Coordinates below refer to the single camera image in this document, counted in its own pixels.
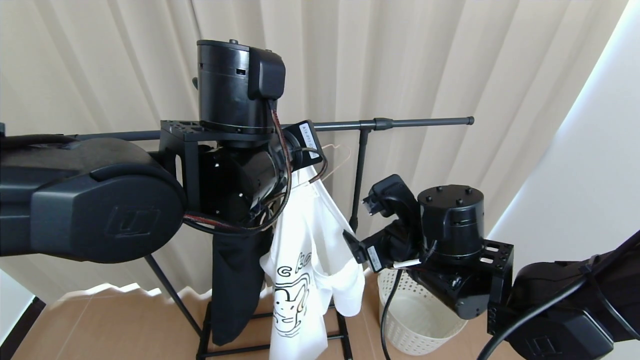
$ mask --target white wall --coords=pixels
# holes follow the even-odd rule
[[[0,344],[32,300],[29,290],[0,270]]]
[[[640,1],[627,6],[554,142],[490,238],[516,246],[516,271],[583,260],[640,229]],[[607,359],[637,359],[640,342]]]

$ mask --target clothes rack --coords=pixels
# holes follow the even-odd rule
[[[472,125],[474,123],[473,117],[462,118],[446,118],[446,119],[415,119],[415,120],[393,120],[387,118],[375,118],[372,120],[361,121],[346,121],[346,122],[318,122],[314,123],[316,131],[347,131],[357,130],[360,132],[358,140],[358,160],[356,166],[356,178],[353,192],[353,203],[351,206],[351,217],[349,218],[349,226],[351,226],[355,233],[358,229],[358,207],[360,205],[360,190],[362,189],[362,176],[364,174],[364,161],[367,150],[367,142],[369,139],[369,133],[371,131],[382,131],[392,129],[394,127],[423,127],[423,126],[442,126],[442,125]],[[129,131],[124,133],[100,133],[100,134],[86,134],[86,135],[71,135],[78,140],[87,140],[91,138],[119,138],[127,141],[142,141],[142,140],[158,140],[160,139],[160,130],[151,131]],[[270,344],[259,345],[254,347],[244,347],[232,350],[219,350],[214,352],[208,352],[209,340],[211,337],[211,302],[207,305],[207,312],[202,323],[202,328],[198,325],[197,321],[193,318],[189,310],[184,305],[182,299],[178,296],[175,288],[171,285],[171,282],[167,279],[164,272],[157,264],[152,255],[145,256],[145,260],[160,280],[164,288],[167,290],[173,301],[185,316],[189,324],[195,330],[200,337],[200,343],[196,354],[196,360],[204,360],[208,357],[218,357],[230,354],[238,354],[243,352],[253,352],[259,350],[265,350],[270,347]],[[252,317],[265,318],[273,316],[272,313],[256,314]],[[327,335],[328,340],[340,339],[342,343],[342,352],[345,360],[353,360],[353,354],[351,352],[351,343],[349,342],[349,332],[344,316],[336,311],[338,320],[338,334]]]

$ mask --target curtain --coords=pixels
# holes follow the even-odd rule
[[[283,122],[473,115],[473,126],[373,132],[360,197],[399,174],[418,193],[485,196],[488,234],[545,152],[626,0],[1,1],[0,119],[9,135],[157,129],[196,120],[196,45],[237,39],[287,67]],[[358,133],[323,133],[354,156],[326,180],[348,216]],[[156,142],[141,144],[151,150]],[[332,153],[332,167],[344,154]],[[388,222],[360,211],[358,235]],[[211,239],[183,228],[155,254],[177,289],[211,287]],[[0,267],[45,302],[105,282],[160,286],[144,260],[33,255]]]

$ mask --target white plastic basket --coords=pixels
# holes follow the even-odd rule
[[[396,279],[397,270],[378,275],[380,316]],[[389,305],[385,337],[408,355],[428,354],[457,335],[467,324],[445,304],[403,272]]]

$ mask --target tiled floor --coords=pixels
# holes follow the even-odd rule
[[[207,300],[195,294],[184,296],[194,317],[201,321]],[[356,360],[384,360],[378,325],[378,289],[371,276],[367,280],[362,311],[347,318],[353,357]],[[270,299],[261,302],[259,313],[269,312]],[[333,310],[325,316],[329,332],[337,332]],[[413,357],[389,348],[394,360],[475,359],[488,341],[486,318],[469,321],[455,338],[424,357]],[[252,320],[233,343],[219,349],[268,343],[271,319]],[[194,360],[198,336],[178,308],[162,296],[144,291],[120,293],[105,290],[95,295],[69,297],[47,306],[23,341],[13,360],[107,360],[153,359]],[[217,357],[221,360],[268,359],[268,350]],[[339,340],[330,340],[321,360],[342,359]],[[500,345],[492,360],[521,359],[508,344]]]

